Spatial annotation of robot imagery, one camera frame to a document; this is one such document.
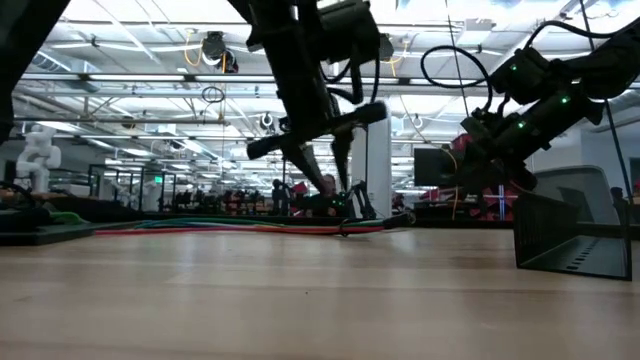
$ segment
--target black robotic arm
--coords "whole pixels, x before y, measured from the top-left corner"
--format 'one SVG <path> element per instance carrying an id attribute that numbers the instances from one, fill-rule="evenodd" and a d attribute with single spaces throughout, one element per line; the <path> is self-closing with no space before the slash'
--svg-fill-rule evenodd
<path id="1" fill-rule="evenodd" d="M 281 149 L 321 192 L 322 174 L 306 143 L 333 135 L 332 150 L 340 183 L 348 188 L 347 159 L 353 140 L 352 129 L 387 117 L 383 103 L 364 105 L 341 115 L 332 94 L 354 104 L 363 101 L 359 66 L 379 56 L 380 33 L 369 5 L 347 0 L 318 9 L 316 0 L 229 0 L 252 25 L 247 46 L 263 47 L 269 60 L 278 97 L 287 112 L 289 132 L 254 141 L 247 146 L 250 159 Z M 328 88 L 320 63 L 349 59 L 353 94 Z"/>
<path id="2" fill-rule="evenodd" d="M 474 141 L 458 167 L 457 185 L 477 192 L 515 182 L 531 190 L 537 181 L 525 159 L 549 149 L 551 140 L 583 118 L 600 123 L 604 103 L 598 100 L 622 94 L 640 74 L 640 19 L 615 33 L 595 35 L 610 39 L 589 55 L 548 61 L 526 46 L 490 76 L 489 86 L 507 101 L 535 104 L 506 117 L 476 109 L 462 122 Z"/>

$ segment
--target white humanoid robot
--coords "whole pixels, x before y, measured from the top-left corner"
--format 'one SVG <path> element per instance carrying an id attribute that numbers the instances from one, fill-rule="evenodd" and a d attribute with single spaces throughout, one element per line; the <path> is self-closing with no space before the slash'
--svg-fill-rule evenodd
<path id="1" fill-rule="evenodd" d="M 53 128 L 34 125 L 31 132 L 24 135 L 26 145 L 16 162 L 17 185 L 25 189 L 31 187 L 34 193 L 49 191 L 49 169 L 57 169 L 62 162 L 60 148 L 51 143 L 55 133 Z"/>

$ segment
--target wooden table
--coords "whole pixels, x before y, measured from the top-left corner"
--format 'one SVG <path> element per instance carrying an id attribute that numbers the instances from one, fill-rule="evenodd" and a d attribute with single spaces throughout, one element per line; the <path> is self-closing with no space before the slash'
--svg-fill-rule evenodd
<path id="1" fill-rule="evenodd" d="M 0 248 L 2 360 L 638 356 L 640 285 L 516 270 L 509 231 Z"/>

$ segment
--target pillar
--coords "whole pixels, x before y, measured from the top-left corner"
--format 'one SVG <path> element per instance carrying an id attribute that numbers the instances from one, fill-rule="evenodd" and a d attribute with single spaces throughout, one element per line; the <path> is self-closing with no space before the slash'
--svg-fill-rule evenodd
<path id="1" fill-rule="evenodd" d="M 351 184 L 367 181 L 367 192 L 378 217 L 391 216 L 391 117 L 354 130 L 351 150 Z M 354 201 L 356 216 L 360 208 Z"/>

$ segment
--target colorful cable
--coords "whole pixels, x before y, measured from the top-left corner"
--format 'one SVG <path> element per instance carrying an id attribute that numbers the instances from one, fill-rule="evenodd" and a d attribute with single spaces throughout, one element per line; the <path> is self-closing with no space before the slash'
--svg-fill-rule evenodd
<path id="1" fill-rule="evenodd" d="M 231 218 L 182 218 L 148 221 L 128 230 L 100 230 L 96 235 L 147 235 L 185 232 L 251 231 L 301 235 L 350 235 L 385 229 L 382 220 L 369 220 L 339 226 L 291 226 L 264 221 Z"/>

